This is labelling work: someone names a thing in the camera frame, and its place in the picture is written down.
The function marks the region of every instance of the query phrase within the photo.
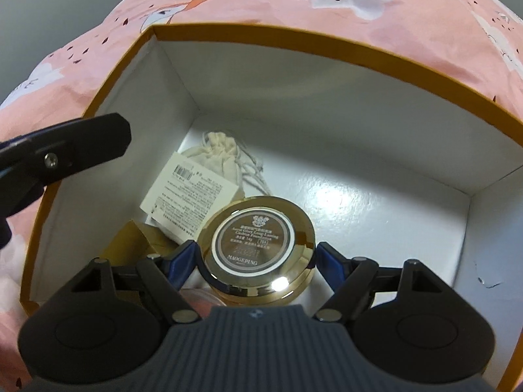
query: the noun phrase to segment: drawstring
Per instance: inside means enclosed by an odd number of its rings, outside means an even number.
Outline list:
[[[204,146],[207,146],[209,143],[209,133],[210,131],[203,133],[202,143]],[[243,181],[257,188],[258,191],[265,194],[266,196],[271,196],[272,193],[270,188],[263,179],[262,175],[263,161],[252,155],[247,150],[247,145],[242,140],[237,139],[233,134],[231,134],[230,131],[223,131],[223,133],[229,137],[232,137],[235,140],[238,149],[240,150],[240,152],[238,152],[236,155],[235,162],[242,171]],[[247,157],[247,161],[242,160],[242,153],[244,153],[244,155]]]

